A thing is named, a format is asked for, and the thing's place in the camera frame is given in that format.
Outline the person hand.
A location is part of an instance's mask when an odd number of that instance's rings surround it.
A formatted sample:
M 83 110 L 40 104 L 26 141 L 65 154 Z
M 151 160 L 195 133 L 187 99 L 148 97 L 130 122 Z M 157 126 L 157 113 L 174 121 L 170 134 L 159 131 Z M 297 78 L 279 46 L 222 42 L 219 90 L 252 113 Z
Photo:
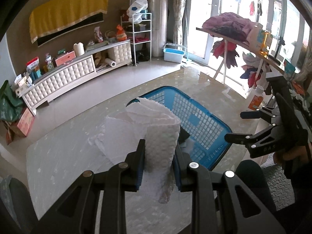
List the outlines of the person hand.
M 287 161 L 300 160 L 301 162 L 307 163 L 309 161 L 308 152 L 305 146 L 299 146 L 287 151 L 275 152 L 273 155 L 273 161 L 275 164 L 282 166 Z

